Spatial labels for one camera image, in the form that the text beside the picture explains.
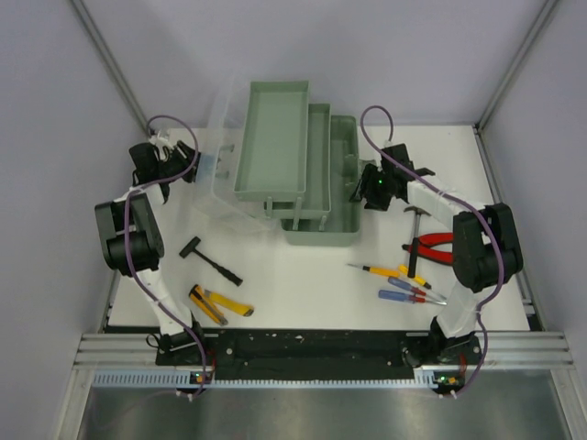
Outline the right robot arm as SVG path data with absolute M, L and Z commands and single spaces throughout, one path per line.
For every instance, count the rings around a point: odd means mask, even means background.
M 383 148 L 380 164 L 363 167 L 350 199 L 381 212 L 399 199 L 448 229 L 451 251 L 446 264 L 456 283 L 443 310 L 432 319 L 425 341 L 405 349 L 406 361 L 415 366 L 447 363 L 477 346 L 474 332 L 482 325 L 485 302 L 492 301 L 524 266 L 511 208 L 465 200 L 432 170 L 415 168 L 404 144 Z M 492 293 L 485 301 L 478 300 L 477 294 L 485 289 Z

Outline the green toolbox with clear lid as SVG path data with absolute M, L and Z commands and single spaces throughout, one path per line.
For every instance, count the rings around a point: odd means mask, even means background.
M 195 178 L 196 208 L 242 234 L 278 226 L 295 246 L 349 247 L 365 163 L 358 122 L 310 99 L 307 81 L 243 82 L 218 91 Z

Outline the small black handled hammer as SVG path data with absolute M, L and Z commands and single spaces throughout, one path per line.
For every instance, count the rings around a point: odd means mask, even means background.
M 421 216 L 429 216 L 429 213 L 421 208 L 414 205 L 410 205 L 404 209 L 406 212 L 412 212 L 414 214 L 414 227 L 413 237 L 411 242 L 410 257 L 408 262 L 407 277 L 413 279 L 416 275 L 416 264 L 417 264 L 417 252 L 419 247 L 419 228 L 421 223 Z

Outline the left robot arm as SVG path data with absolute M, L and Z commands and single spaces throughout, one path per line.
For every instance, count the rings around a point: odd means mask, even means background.
M 169 356 L 176 350 L 186 362 L 198 363 L 207 355 L 208 343 L 190 309 L 174 298 L 163 278 L 165 247 L 156 214 L 168 202 L 172 182 L 194 180 L 199 154 L 182 141 L 172 147 L 144 142 L 129 154 L 135 165 L 129 190 L 94 208 L 105 263 L 145 294 L 159 322 L 160 334 L 148 338 L 158 352 Z

